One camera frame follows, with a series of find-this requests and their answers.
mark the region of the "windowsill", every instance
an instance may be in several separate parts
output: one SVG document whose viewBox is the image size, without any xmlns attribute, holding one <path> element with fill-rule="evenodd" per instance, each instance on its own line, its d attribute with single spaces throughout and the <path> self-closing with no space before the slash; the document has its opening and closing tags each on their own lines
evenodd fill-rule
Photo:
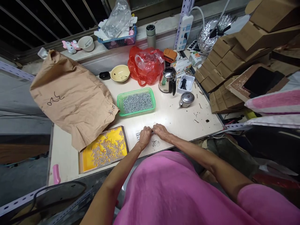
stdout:
<svg viewBox="0 0 300 225">
<path fill-rule="evenodd" d="M 204 17 L 207 18 L 207 17 L 220 14 L 223 11 L 226 2 L 227 0 L 220 0 L 202 6 L 201 9 L 203 11 Z M 248 2 L 249 0 L 231 0 L 226 11 L 228 12 L 228 11 L 245 7 L 248 4 Z M 194 16 L 193 23 L 202 20 L 202 16 L 198 10 L 194 10 L 192 12 L 192 15 Z M 156 36 L 158 37 L 159 35 L 175 31 L 177 29 L 179 19 L 180 19 L 180 14 L 176 14 L 173 17 L 167 17 L 149 24 L 155 25 Z M 145 24 L 137 28 L 136 45 L 138 45 L 138 42 L 147 39 L 146 26 L 148 26 L 149 24 Z M 80 50 L 75 54 L 70 54 L 68 50 L 65 50 L 62 51 L 61 54 L 80 63 L 80 61 L 82 60 L 87 60 L 92 57 L 95 58 L 96 56 L 99 56 L 109 51 L 109 49 L 106 49 L 105 46 L 99 43 L 98 41 L 94 41 L 94 43 L 95 43 L 95 48 L 91 52 Z M 24 65 L 22 70 L 32 75 L 36 75 L 40 70 L 42 63 L 43 62 L 41 61 L 29 63 L 27 65 Z"/>
</svg>

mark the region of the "blue basket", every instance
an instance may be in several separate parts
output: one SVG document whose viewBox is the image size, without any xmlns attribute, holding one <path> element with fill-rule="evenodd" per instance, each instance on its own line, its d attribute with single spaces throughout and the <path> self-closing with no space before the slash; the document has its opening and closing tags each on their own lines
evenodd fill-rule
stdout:
<svg viewBox="0 0 300 225">
<path fill-rule="evenodd" d="M 119 38 L 114 38 L 114 39 L 110 39 L 110 40 L 106 40 L 103 41 L 101 38 L 98 38 L 98 42 L 102 43 L 107 49 L 112 49 L 112 48 L 117 48 L 117 47 L 122 47 L 122 46 L 127 46 L 127 45 L 133 45 L 135 44 L 135 36 L 137 35 L 137 27 L 136 24 L 134 24 L 133 26 L 133 31 L 134 34 L 131 36 L 127 36 L 127 37 L 119 37 Z"/>
</svg>

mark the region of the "clear plastic bag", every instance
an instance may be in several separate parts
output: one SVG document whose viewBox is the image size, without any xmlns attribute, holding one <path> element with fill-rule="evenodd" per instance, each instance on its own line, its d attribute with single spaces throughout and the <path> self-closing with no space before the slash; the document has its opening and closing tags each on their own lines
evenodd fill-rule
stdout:
<svg viewBox="0 0 300 225">
<path fill-rule="evenodd" d="M 164 69 L 163 52 L 152 47 L 142 50 L 133 46 L 129 52 L 128 68 L 130 76 L 140 86 L 153 84 Z"/>
<path fill-rule="evenodd" d="M 106 23 L 101 27 L 101 30 L 110 39 L 117 38 L 131 18 L 131 10 L 126 0 L 117 0 L 116 5 L 112 10 Z"/>
</svg>

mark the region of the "yellow tray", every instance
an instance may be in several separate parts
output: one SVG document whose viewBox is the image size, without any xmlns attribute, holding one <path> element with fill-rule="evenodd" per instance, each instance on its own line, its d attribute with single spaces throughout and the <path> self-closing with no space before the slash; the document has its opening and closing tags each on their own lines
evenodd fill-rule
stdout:
<svg viewBox="0 0 300 225">
<path fill-rule="evenodd" d="M 79 153 L 79 173 L 86 173 L 117 162 L 127 153 L 127 141 L 123 126 L 104 131 Z"/>
</svg>

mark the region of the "green plastic basket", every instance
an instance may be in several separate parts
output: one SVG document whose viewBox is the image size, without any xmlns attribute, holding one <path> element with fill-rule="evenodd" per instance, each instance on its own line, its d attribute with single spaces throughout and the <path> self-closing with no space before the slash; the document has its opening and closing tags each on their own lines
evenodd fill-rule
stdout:
<svg viewBox="0 0 300 225">
<path fill-rule="evenodd" d="M 124 104 L 123 104 L 124 98 L 127 98 L 128 96 L 136 94 L 136 93 L 143 93 L 143 92 L 146 92 L 146 93 L 150 94 L 151 102 L 152 102 L 153 107 L 151 109 L 145 109 L 145 110 L 136 111 L 136 112 L 132 112 L 132 113 L 127 113 L 127 114 L 124 113 Z M 120 110 L 120 112 L 119 112 L 120 116 L 129 116 L 129 115 L 133 115 L 133 114 L 136 114 L 136 113 L 142 113 L 142 112 L 154 110 L 155 107 L 156 107 L 156 103 L 155 103 L 155 98 L 154 98 L 154 94 L 153 94 L 152 89 L 149 88 L 149 87 L 146 87 L 146 88 L 142 88 L 142 89 L 139 89 L 139 90 L 119 94 L 118 97 L 117 97 L 117 106 Z"/>
</svg>

